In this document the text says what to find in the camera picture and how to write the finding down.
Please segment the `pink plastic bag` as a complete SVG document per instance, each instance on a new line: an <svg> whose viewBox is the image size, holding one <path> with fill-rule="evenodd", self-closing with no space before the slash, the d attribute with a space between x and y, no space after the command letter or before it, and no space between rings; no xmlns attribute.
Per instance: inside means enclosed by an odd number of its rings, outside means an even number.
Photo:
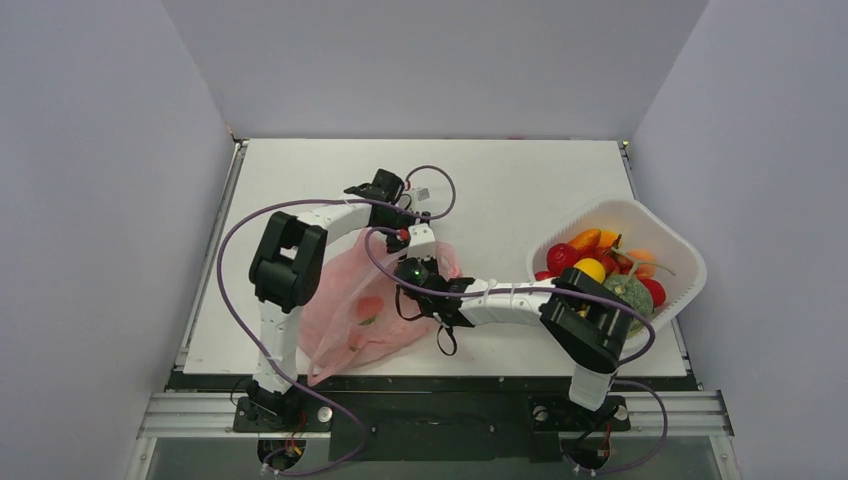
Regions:
<svg viewBox="0 0 848 480"><path fill-rule="evenodd" d="M367 247L382 266L397 266L401 255L387 252L385 238L362 231L324 265L319 288L302 310L298 347L309 358L310 386L395 354L437 328L436 320L417 317L414 301L396 298L398 284L374 265Z"/></svg>

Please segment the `orange fake mango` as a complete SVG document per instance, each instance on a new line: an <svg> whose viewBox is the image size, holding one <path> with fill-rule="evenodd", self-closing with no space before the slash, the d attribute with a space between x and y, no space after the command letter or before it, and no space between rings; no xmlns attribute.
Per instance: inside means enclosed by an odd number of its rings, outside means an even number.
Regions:
<svg viewBox="0 0 848 480"><path fill-rule="evenodd" d="M592 253L599 245L602 238L600 229L588 229L567 242L580 256Z"/></svg>

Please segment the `yellow fake fruit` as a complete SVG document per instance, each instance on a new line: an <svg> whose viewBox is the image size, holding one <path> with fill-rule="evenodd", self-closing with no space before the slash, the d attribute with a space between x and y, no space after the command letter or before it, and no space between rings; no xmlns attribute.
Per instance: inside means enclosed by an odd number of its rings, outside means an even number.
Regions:
<svg viewBox="0 0 848 480"><path fill-rule="evenodd" d="M607 277L606 268L595 258L582 258L574 264L574 268L588 275L599 284L603 284Z"/></svg>

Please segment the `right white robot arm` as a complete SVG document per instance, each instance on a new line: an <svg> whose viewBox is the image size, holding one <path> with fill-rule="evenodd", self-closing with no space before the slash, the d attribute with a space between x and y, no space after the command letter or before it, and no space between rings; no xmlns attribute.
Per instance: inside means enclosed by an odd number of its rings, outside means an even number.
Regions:
<svg viewBox="0 0 848 480"><path fill-rule="evenodd" d="M603 415L634 310L588 274L568 268L550 281L508 285L471 277L447 279L434 262L406 258L394 275L420 314L448 331L489 324L547 331L575 362L563 402L566 418L588 427Z"/></svg>

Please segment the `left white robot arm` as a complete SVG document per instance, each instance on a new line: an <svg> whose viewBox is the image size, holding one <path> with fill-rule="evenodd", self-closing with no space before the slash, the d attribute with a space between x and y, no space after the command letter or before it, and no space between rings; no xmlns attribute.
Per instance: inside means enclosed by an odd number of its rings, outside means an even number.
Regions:
<svg viewBox="0 0 848 480"><path fill-rule="evenodd" d="M302 310L319 289L327 246L361 229L386 227L396 232L387 249L397 253L409 243L400 231L433 219L421 206L427 197L408 178L380 169L337 199L304 200L306 212L288 213L288 202L265 208L270 217L248 268L261 325L248 335L260 360L246 393L272 429L298 421L302 398L312 392L297 380L296 351Z"/></svg>

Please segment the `fake fruit with green leaf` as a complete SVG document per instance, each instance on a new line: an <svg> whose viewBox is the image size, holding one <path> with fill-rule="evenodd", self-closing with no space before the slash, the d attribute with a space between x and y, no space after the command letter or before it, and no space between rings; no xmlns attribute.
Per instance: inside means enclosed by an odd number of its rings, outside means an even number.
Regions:
<svg viewBox="0 0 848 480"><path fill-rule="evenodd" d="M384 308L384 300L379 296L360 297L355 308L357 323L361 326L373 324Z"/></svg>

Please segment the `red fake tomato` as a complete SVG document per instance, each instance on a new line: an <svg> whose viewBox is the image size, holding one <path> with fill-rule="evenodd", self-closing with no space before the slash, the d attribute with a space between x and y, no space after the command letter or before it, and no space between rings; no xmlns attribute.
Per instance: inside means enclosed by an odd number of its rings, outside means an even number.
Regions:
<svg viewBox="0 0 848 480"><path fill-rule="evenodd" d="M546 254L547 271L559 276L565 269L571 268L580 260L580 252L568 243L551 246Z"/></svg>

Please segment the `yellow fake bell pepper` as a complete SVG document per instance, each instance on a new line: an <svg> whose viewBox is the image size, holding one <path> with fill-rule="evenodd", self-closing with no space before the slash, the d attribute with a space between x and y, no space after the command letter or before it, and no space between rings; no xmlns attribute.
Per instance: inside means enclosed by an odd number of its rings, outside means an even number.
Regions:
<svg viewBox="0 0 848 480"><path fill-rule="evenodd" d="M622 235L611 230L602 230L597 247L599 249L610 249L619 247L622 240Z"/></svg>

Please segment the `red fake cherry bunch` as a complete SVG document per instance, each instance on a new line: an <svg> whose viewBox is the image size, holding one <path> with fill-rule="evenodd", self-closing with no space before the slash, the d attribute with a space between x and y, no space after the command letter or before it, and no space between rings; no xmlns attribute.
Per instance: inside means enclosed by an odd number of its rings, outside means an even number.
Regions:
<svg viewBox="0 0 848 480"><path fill-rule="evenodd" d="M600 262L607 277L612 274L628 275L635 270L635 265L632 260L627 259L621 253L613 251L613 248L618 248L620 246L621 240L622 236L618 235L610 242L601 242L589 253L590 258Z"/></svg>

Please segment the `green fake melon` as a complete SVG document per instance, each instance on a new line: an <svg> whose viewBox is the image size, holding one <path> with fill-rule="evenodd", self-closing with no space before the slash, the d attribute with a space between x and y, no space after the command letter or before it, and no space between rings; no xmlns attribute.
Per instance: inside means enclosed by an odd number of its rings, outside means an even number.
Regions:
<svg viewBox="0 0 848 480"><path fill-rule="evenodd" d="M651 319L654 311L653 297L638 278L612 274L604 280L602 285L630 305L645 320Z"/></svg>

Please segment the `orange fake fruit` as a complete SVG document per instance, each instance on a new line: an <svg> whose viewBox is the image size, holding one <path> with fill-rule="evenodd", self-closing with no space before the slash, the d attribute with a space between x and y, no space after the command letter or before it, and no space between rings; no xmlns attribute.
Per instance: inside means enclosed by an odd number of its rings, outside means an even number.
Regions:
<svg viewBox="0 0 848 480"><path fill-rule="evenodd" d="M627 251L635 266L634 275L637 278L653 278L656 274L656 256L647 249L632 249Z"/></svg>

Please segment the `red fake fruit right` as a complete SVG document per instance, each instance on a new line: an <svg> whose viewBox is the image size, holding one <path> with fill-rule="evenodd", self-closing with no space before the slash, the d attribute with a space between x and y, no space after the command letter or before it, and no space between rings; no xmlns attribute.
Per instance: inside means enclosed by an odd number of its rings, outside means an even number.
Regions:
<svg viewBox="0 0 848 480"><path fill-rule="evenodd" d="M640 281L650 293L654 309L659 308L666 302L667 294L660 282L653 278L641 278Z"/></svg>

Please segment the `white plastic basket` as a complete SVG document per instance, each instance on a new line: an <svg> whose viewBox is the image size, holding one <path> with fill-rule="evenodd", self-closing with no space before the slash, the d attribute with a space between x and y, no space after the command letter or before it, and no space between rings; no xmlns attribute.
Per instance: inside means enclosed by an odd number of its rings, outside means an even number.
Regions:
<svg viewBox="0 0 848 480"><path fill-rule="evenodd" d="M704 259L693 245L640 202L616 196L593 199L556 222L527 253L525 269L530 278L547 268L551 247L590 230L601 232L599 245L612 249L625 266L624 275L632 273L635 279L650 279L663 287L665 301L649 316L655 331L668 326L706 283Z"/></svg>

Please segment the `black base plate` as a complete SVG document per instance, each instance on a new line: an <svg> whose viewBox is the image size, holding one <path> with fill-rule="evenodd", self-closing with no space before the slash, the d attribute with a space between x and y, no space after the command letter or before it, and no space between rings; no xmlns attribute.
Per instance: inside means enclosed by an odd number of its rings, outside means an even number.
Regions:
<svg viewBox="0 0 848 480"><path fill-rule="evenodd" d="M175 438L253 439L285 468L325 440L331 460L462 461L564 454L607 458L613 434L669 434L696 405L690 378L621 379L591 411L567 377L342 376L314 393L267 394L245 376L172 377L142 430Z"/></svg>

